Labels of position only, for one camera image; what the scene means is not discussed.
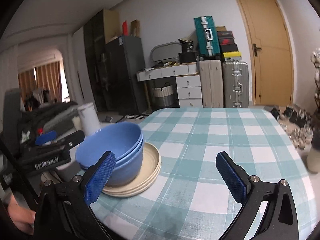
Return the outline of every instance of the beige suitcase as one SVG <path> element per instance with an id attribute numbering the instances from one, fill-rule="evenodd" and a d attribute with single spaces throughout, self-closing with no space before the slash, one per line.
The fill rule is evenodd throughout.
<path id="1" fill-rule="evenodd" d="M 199 62 L 203 107 L 223 107 L 222 69 L 219 60 Z"/>

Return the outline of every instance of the teal suitcase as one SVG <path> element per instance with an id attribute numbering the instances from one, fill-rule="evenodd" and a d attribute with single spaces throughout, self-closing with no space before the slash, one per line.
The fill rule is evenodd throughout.
<path id="1" fill-rule="evenodd" d="M 220 55 L 219 40 L 212 16 L 194 18 L 199 50 L 201 55 Z"/>

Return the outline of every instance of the beige plate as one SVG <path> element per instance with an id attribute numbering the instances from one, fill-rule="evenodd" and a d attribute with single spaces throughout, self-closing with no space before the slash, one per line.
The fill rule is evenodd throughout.
<path id="1" fill-rule="evenodd" d="M 110 196 L 129 197 L 149 188 L 156 180 L 161 168 L 161 157 L 158 149 L 150 143 L 143 145 L 143 161 L 137 177 L 129 184 L 120 187 L 105 186 L 103 193 Z"/>

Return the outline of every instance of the human hand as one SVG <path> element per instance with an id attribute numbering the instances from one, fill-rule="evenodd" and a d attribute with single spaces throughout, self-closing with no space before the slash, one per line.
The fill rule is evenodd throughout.
<path id="1" fill-rule="evenodd" d="M 12 222 L 18 229 L 28 235 L 33 235 L 31 224 L 34 224 L 36 215 L 33 210 L 20 207 L 13 194 L 10 196 L 7 210 Z"/>

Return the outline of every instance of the desk leg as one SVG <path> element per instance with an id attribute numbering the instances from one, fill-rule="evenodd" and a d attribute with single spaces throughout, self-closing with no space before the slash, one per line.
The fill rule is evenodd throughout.
<path id="1" fill-rule="evenodd" d="M 144 93 L 146 95 L 146 100 L 147 100 L 147 105 L 148 105 L 147 114 L 152 114 L 152 109 L 151 109 L 151 104 L 150 104 L 150 99 L 149 99 L 149 93 L 148 93 L 148 86 L 147 86 L 147 82 L 146 81 L 143 82 L 143 86 L 144 86 Z"/>

